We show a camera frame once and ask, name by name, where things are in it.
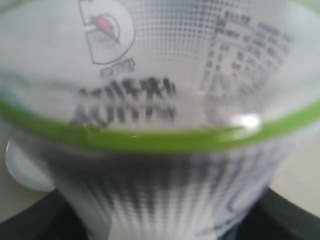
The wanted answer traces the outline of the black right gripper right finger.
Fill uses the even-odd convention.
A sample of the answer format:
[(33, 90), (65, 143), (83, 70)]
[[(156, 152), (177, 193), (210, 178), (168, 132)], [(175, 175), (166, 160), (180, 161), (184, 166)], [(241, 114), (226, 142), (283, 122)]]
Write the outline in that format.
[(237, 230), (238, 240), (320, 240), (320, 218), (268, 189)]

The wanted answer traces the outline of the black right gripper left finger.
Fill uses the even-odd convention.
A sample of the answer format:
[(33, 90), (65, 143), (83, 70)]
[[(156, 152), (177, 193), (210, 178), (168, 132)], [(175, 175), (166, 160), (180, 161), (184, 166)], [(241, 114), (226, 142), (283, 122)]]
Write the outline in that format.
[(58, 191), (0, 223), (2, 240), (81, 240), (83, 224)]

